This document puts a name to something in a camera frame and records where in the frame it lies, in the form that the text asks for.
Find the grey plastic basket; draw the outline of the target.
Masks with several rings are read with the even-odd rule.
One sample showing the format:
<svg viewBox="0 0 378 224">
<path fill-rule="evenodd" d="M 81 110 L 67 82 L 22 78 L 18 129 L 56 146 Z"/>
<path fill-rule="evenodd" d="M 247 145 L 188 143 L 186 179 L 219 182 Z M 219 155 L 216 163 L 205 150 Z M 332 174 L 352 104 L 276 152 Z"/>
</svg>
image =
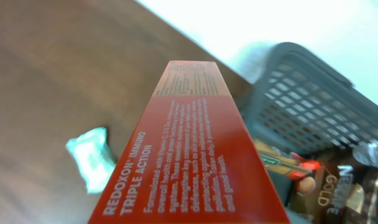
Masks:
<svg viewBox="0 0 378 224">
<path fill-rule="evenodd" d="M 251 136 L 284 156 L 309 159 L 331 147 L 378 141 L 378 106 L 324 61 L 291 42 L 272 47 L 260 65 L 260 78 L 237 106 Z M 293 190 L 307 194 L 315 188 L 312 175 L 293 180 L 269 174 L 285 209 Z M 378 191 L 371 223 L 378 223 Z"/>
</svg>

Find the light teal wipes packet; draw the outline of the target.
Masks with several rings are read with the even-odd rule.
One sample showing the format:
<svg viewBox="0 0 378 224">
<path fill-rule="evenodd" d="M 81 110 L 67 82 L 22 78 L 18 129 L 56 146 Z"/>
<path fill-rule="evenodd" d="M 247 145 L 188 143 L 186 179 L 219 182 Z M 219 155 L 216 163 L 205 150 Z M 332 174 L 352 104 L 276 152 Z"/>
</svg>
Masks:
<svg viewBox="0 0 378 224">
<path fill-rule="evenodd" d="M 100 194 L 115 169 L 116 161 L 107 140 L 107 129 L 98 127 L 69 139 L 66 144 L 86 184 L 87 194 Z"/>
</svg>

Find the orange Redoxon box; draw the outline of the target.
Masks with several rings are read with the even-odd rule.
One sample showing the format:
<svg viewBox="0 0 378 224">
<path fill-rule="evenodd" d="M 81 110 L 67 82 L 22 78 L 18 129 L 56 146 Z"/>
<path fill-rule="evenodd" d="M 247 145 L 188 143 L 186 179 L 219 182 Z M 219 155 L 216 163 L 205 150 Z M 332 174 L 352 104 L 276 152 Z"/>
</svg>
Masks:
<svg viewBox="0 0 378 224">
<path fill-rule="evenodd" d="M 168 63 L 90 223 L 288 223 L 217 64 Z"/>
</svg>

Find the orange tan biscuit packet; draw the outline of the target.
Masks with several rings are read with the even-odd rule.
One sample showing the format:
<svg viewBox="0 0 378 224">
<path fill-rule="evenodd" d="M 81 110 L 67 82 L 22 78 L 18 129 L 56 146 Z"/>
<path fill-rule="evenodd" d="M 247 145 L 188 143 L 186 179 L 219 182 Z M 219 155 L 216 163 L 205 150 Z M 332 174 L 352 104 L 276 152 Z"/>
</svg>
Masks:
<svg viewBox="0 0 378 224">
<path fill-rule="evenodd" d="M 276 148 L 257 139 L 253 139 L 253 143 L 265 168 L 289 179 L 303 179 L 313 175 L 314 172 L 322 167 L 316 160 L 299 158 L 298 155 L 295 157 L 284 156 Z"/>
</svg>

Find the brown Nescafe Gold bag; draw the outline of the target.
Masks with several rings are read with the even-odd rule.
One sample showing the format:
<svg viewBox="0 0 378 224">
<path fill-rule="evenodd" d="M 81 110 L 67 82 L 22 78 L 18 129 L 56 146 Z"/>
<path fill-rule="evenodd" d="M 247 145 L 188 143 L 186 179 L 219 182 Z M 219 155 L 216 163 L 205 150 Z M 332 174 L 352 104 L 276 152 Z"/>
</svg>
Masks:
<svg viewBox="0 0 378 224">
<path fill-rule="evenodd" d="M 291 224 L 371 223 L 378 191 L 378 141 L 331 147 L 307 156 L 320 163 L 315 188 L 288 198 Z"/>
</svg>

